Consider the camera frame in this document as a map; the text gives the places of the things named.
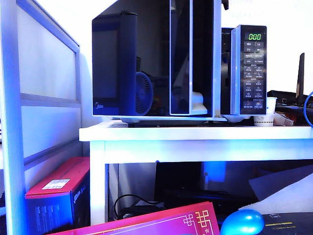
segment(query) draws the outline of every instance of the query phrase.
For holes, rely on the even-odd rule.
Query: microwave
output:
[[[242,120],[266,114],[267,27],[222,28],[221,114]]]
[[[119,0],[93,19],[92,114],[127,123],[226,121],[222,4]]]

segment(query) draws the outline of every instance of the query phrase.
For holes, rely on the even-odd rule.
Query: red box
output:
[[[29,234],[90,225],[89,169],[88,157],[70,158],[26,193]]]
[[[148,230],[141,231],[139,229],[143,229],[148,226],[154,226],[151,227],[151,231],[153,231],[153,233],[148,234],[171,234],[171,231],[164,230],[165,228],[171,228],[173,230],[175,229],[176,235],[182,235],[187,234],[190,231],[190,227],[186,230],[182,230],[181,226],[187,227],[190,225],[193,226],[197,231],[193,232],[192,234],[220,234],[212,203],[203,202],[161,212],[158,211],[150,214],[117,220],[104,224],[70,230],[67,232],[60,232],[54,235],[112,235],[114,234],[114,231],[116,231],[117,233],[121,232],[121,235],[140,235],[147,234]]]

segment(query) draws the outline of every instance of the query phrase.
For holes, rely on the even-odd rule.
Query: white cup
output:
[[[255,126],[273,126],[274,112],[276,107],[276,97],[266,98],[266,115],[254,116],[253,121]]]
[[[266,114],[273,114],[275,112],[277,97],[266,98]]]
[[[253,121],[255,126],[273,126],[274,114],[267,114],[264,116],[254,116]]]

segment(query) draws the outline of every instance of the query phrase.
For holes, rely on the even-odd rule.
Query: microwave handle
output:
[[[222,4],[224,6],[224,9],[228,10],[228,8],[229,8],[229,1],[228,0],[222,0]]]

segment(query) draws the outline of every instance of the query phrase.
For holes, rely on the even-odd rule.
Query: microwave control panel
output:
[[[266,26],[240,26],[240,114],[266,113]]]

